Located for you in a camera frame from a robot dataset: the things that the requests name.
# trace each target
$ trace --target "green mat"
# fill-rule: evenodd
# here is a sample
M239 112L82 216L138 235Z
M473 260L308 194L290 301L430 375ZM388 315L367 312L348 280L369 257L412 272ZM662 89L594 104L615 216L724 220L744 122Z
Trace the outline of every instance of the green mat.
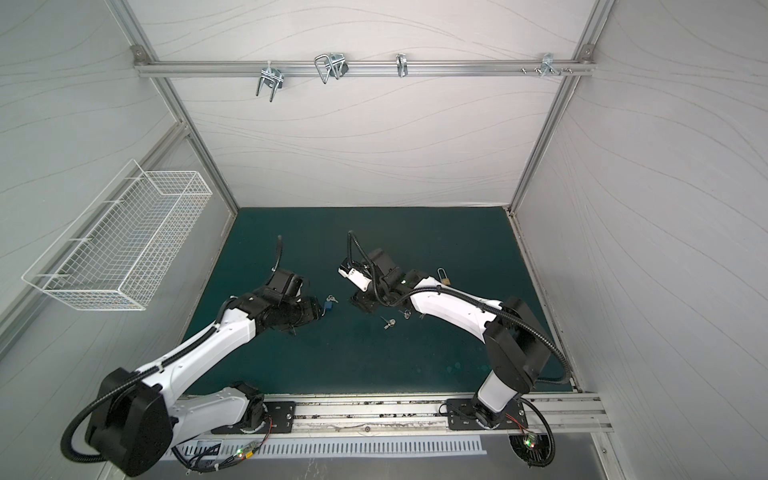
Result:
M436 276L442 267L459 290L497 300L519 296L549 333L500 207L244 208L185 338L212 322L227 297L264 283L278 234L284 243L280 266L307 278L309 293L321 303L328 295L339 303L322 319L296 329L296 336L270 330L251 340L187 393L215 392L236 380L265 393L473 392L482 384L490 372L485 346L469 332L433 316L406 320L393 308L366 315L348 303L356 288L337 269L350 229L364 248L383 248L404 270ZM384 330L380 316L397 323ZM542 375L561 373L550 359Z

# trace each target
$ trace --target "vertical metal post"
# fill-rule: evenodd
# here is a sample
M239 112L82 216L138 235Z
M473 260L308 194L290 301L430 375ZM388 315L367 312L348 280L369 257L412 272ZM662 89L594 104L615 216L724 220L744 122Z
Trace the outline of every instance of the vertical metal post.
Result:
M131 43L131 50L134 53L136 61L138 63L156 61L157 54L126 1L105 1L107 2L109 9L112 10L112 15L115 20L117 20L120 28L122 28L126 38ZM216 189L221 192L221 196L224 198L224 202L227 204L232 214L237 215L237 210L239 209L237 201L235 200L234 195L232 195L232 191L224 180L224 176L214 162L208 148L205 146L205 143L200 136L200 132L197 131L187 109L184 108L184 105L181 103L181 99L179 99L179 95L176 93L174 86L167 78L152 78L152 81L174 117L179 122L182 122L189 127L189 137L192 148L200 158L200 162L203 164L206 172L210 175L211 179L213 179Z
M594 53L594 45L597 43L600 33L603 31L605 22L608 19L608 14L611 12L611 7L614 4L614 0L597 0L592 8L592 13L587 20L587 26L581 33L581 38L576 45L574 51L574 61L585 61L591 59ZM512 197L512 201L509 203L508 210L510 214L515 214L520 207L525 191L528 189L528 185L531 183L533 174L538 167L541 158L544 156L544 152L549 146L549 142L552 139L555 128L560 123L560 119L565 113L565 108L568 106L568 102L576 90L579 77L565 77L560 83L557 94L554 96L552 106L549 109L549 114L544 121L544 126L541 128L541 133L536 139L536 143L531 151L531 156L528 157L528 162L525 164L523 174L520 176L520 183L518 183L515 189L515 195Z

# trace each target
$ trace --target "robotic arm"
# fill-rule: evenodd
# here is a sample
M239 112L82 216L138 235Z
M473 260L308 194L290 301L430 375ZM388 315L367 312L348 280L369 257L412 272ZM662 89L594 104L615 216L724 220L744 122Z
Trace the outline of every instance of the robotic arm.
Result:
M361 263L353 260L353 244L363 258ZM418 270L404 272L383 250L366 253L352 231L347 235L347 258L339 266L339 274L358 287L350 302L364 312L372 313L378 306L405 306L452 323L485 344L492 371L472 398L470 412L484 429L500 425L512 400L531 406L521 397L536 382L570 382L571 369L565 356L517 297L504 302L487 300L443 285ZM560 379L539 378L550 355L563 365ZM529 461L529 465L551 462L554 440L548 437L552 455L543 462Z
M146 472L168 450L222 425L255 430L265 421L263 395L242 382L206 396L179 401L184 391L238 346L269 328L288 330L319 319L317 298L301 294L304 279L278 268L253 292L229 298L217 318L189 340L134 372L116 369L98 398L70 423L61 451L74 462L108 460L129 476ZM91 415L85 441L99 455L72 448L75 429ZM238 458L224 463L236 465Z

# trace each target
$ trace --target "padlock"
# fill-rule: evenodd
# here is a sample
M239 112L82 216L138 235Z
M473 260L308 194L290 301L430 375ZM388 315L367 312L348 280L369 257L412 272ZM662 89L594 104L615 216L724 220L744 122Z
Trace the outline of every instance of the padlock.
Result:
M437 276L440 279L440 283L443 285L450 285L451 280L448 280L448 274L445 272L444 268L438 268L437 269Z

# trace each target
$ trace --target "wire mesh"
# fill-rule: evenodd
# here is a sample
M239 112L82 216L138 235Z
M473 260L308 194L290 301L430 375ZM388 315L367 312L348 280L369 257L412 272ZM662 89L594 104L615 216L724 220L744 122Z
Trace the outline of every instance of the wire mesh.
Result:
M43 283L77 310L144 310L210 199L196 171L141 171Z

